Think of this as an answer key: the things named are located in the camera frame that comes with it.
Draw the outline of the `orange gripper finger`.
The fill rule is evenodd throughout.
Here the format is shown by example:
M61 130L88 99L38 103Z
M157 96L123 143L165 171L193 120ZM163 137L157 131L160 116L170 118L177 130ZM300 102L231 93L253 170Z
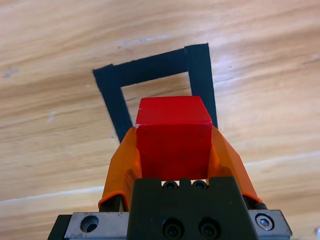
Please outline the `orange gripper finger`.
M136 179L142 178L140 153L137 148L136 128L132 127L110 160L108 173L98 208L116 196L121 196L123 209L129 210L132 201L133 186Z
M262 202L239 154L216 127L213 127L211 132L211 149L206 179L209 180L211 177L234 177L242 195L258 203Z

